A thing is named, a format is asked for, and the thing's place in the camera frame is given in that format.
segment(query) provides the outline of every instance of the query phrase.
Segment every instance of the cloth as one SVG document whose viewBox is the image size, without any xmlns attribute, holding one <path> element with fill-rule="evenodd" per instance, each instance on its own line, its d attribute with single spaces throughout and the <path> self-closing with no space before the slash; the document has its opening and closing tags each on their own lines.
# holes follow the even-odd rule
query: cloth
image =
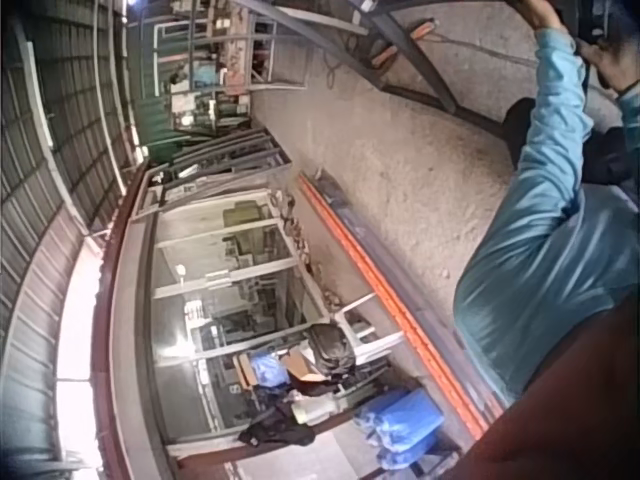
<svg viewBox="0 0 640 480">
<path fill-rule="evenodd" d="M 527 144 L 531 112 L 535 106 L 533 98 L 520 99 L 509 109 L 502 122 L 504 140 L 514 170 L 518 169 L 522 149 Z M 593 131 L 583 145 L 582 158 L 582 183 L 618 185 L 623 188 L 632 177 L 633 157 L 627 152 L 622 127 L 610 128 L 605 133 Z"/>
<path fill-rule="evenodd" d="M 481 373 L 507 404 L 546 355 L 638 283 L 638 210 L 617 186 L 581 185 L 585 67 L 573 40 L 536 33 L 538 96 L 527 145 L 456 289 L 454 317 Z M 640 147 L 640 86 L 619 99 Z M 637 171 L 638 152 L 635 152 Z"/>
</svg>

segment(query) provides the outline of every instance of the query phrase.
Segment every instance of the blue bag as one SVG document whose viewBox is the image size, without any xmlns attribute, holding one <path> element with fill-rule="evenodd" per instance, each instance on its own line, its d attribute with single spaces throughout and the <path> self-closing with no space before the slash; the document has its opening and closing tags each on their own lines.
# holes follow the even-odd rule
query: blue bag
<svg viewBox="0 0 640 480">
<path fill-rule="evenodd" d="M 402 452 L 433 433 L 444 415 L 423 389 L 414 390 L 376 416 L 375 428 L 382 445 Z"/>
<path fill-rule="evenodd" d="M 280 361 L 269 353 L 251 357 L 251 367 L 256 375 L 258 385 L 263 387 L 277 387 L 289 383 L 289 372 Z"/>
<path fill-rule="evenodd" d="M 375 427 L 376 416 L 407 395 L 407 393 L 407 390 L 404 389 L 389 390 L 383 393 L 365 403 L 354 415 L 353 423 L 365 433 L 371 432 Z"/>
<path fill-rule="evenodd" d="M 419 440 L 411 448 L 403 452 L 392 452 L 383 448 L 378 452 L 376 458 L 378 463 L 385 470 L 402 470 L 409 467 L 413 462 L 420 460 L 436 443 L 435 433 L 431 433 Z"/>
</svg>

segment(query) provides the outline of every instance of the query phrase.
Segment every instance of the black backpack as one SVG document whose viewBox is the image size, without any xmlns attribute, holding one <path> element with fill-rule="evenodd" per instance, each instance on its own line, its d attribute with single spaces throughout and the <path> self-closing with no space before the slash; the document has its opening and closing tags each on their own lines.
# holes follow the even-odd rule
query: black backpack
<svg viewBox="0 0 640 480">
<path fill-rule="evenodd" d="M 331 323 L 316 323 L 307 330 L 316 367 L 330 379 L 340 379 L 355 371 L 356 356 L 340 327 Z"/>
<path fill-rule="evenodd" d="M 291 405 L 284 402 L 258 415 L 238 436 L 239 441 L 252 447 L 263 443 L 306 447 L 315 439 L 313 429 L 309 425 L 298 425 Z"/>
</svg>

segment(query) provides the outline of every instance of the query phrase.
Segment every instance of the corrugated metal roof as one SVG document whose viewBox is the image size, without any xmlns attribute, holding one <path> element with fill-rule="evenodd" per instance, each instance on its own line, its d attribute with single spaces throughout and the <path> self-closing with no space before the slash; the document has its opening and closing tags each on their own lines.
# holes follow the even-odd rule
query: corrugated metal roof
<svg viewBox="0 0 640 480">
<path fill-rule="evenodd" d="M 116 103 L 121 99 L 111 80 L 108 8 L 98 10 L 97 49 L 107 140 L 93 63 L 94 1 L 21 3 L 18 20 L 26 40 L 33 42 L 62 181 L 56 183 L 51 173 L 40 111 L 25 73 L 24 44 L 18 44 L 9 23 L 3 31 L 1 82 L 0 448 L 5 461 L 40 462 L 32 463 L 33 472 L 64 472 L 68 465 L 60 463 L 55 365 L 60 318 L 84 226 L 63 200 L 60 186 L 68 189 L 89 230 L 102 230 L 120 198 L 107 141 L 120 167 L 128 166 L 129 158 Z M 116 66 L 122 64 L 120 58 Z"/>
<path fill-rule="evenodd" d="M 94 1 L 27 2 L 23 19 L 34 44 L 54 156 L 91 231 L 106 228 L 120 192 L 98 108 L 93 58 Z M 109 141 L 120 168 L 128 166 L 109 69 L 108 8 L 98 10 L 98 72 Z"/>
</svg>

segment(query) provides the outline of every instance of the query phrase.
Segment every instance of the concrete floor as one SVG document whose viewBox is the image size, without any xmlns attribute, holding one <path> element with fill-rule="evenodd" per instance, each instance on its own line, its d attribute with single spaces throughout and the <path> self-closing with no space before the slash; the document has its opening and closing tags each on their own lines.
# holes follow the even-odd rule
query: concrete floor
<svg viewBox="0 0 640 480">
<path fill-rule="evenodd" d="M 504 4 L 437 5 L 397 14 L 403 24 L 428 17 L 435 17 L 437 33 L 449 38 L 529 64 L 535 58 L 531 31 Z M 460 103 L 491 118 L 501 121 L 517 99 L 535 94 L 532 65 L 458 45 L 421 46 Z M 286 76 L 293 71 L 291 52 L 279 53 L 276 70 L 280 62 L 280 74 Z M 451 324 L 456 282 L 512 173 L 506 147 L 436 110 L 380 93 L 346 67 L 336 71 L 329 89 L 327 72 L 322 52 L 314 51 L 308 88 L 253 94 L 254 116 L 297 169 L 324 167 L 336 178 Z M 393 83 L 429 91 L 402 58 L 387 75 Z M 589 111 L 599 124 L 619 122 L 617 110 L 600 92 L 590 99 Z"/>
</svg>

